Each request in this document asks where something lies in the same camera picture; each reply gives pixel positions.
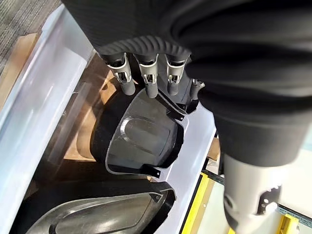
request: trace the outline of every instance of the white plastic panel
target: white plastic panel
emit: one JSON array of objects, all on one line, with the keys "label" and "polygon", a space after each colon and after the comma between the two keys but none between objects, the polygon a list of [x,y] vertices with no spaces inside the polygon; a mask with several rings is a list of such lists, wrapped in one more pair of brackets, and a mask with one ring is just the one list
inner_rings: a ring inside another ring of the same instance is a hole
[{"label": "white plastic panel", "polygon": [[199,174],[215,136],[213,114],[201,104],[181,123],[185,132],[179,156],[169,168],[162,170],[158,179],[158,181],[167,181],[173,187],[177,200],[170,210],[168,218],[158,228],[156,234],[179,233]]},{"label": "white plastic panel", "polygon": [[9,232],[92,51],[61,5],[46,21],[0,113],[0,234]]}]

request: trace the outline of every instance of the metal clip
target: metal clip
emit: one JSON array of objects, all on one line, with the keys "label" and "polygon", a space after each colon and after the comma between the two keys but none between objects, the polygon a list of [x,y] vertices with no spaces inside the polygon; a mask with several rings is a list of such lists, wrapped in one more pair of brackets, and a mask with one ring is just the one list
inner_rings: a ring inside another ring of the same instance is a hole
[{"label": "metal clip", "polygon": [[124,56],[124,64],[122,66],[113,67],[109,64],[107,64],[107,66],[112,70],[114,76],[117,78],[119,83],[128,83],[132,79],[131,70],[126,53],[124,53],[123,56]]},{"label": "metal clip", "polygon": [[167,77],[168,77],[168,82],[170,84],[179,84],[180,80],[183,75],[184,71],[184,66],[186,64],[186,60],[184,61],[169,61],[168,57],[166,56],[167,60]]},{"label": "metal clip", "polygon": [[156,55],[155,62],[149,65],[138,62],[145,84],[155,84],[157,82],[157,58],[158,54]]}]

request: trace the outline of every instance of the curved black plastic piece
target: curved black plastic piece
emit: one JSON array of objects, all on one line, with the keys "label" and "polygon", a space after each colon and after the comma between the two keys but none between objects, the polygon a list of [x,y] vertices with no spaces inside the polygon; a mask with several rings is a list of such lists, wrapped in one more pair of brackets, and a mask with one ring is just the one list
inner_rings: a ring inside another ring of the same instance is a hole
[{"label": "curved black plastic piece", "polygon": [[[117,93],[96,123],[91,153],[111,173],[159,177],[155,167],[169,167],[181,149],[184,130],[175,119],[183,118],[161,94],[150,99],[139,88],[133,97]],[[130,122],[137,124],[127,127]]]},{"label": "curved black plastic piece", "polygon": [[69,201],[86,198],[117,197],[124,195],[150,194],[167,196],[153,219],[142,233],[154,233],[167,218],[176,200],[174,190],[167,182],[151,183],[146,179],[128,179],[105,182],[64,182],[39,189],[22,202],[10,234],[25,234],[29,228],[51,209]]}]

